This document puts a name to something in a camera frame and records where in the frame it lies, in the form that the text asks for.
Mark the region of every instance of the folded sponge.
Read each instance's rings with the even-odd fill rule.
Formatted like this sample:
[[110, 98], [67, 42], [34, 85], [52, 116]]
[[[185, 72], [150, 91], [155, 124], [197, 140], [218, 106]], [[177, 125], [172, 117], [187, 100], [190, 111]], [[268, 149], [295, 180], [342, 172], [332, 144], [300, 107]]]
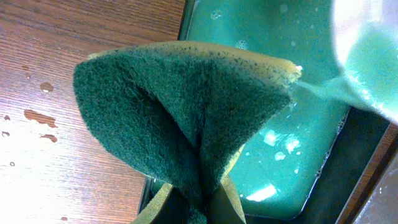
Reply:
[[288, 61], [199, 42], [112, 50], [76, 66], [81, 115], [104, 148], [201, 208], [239, 148], [290, 103]]

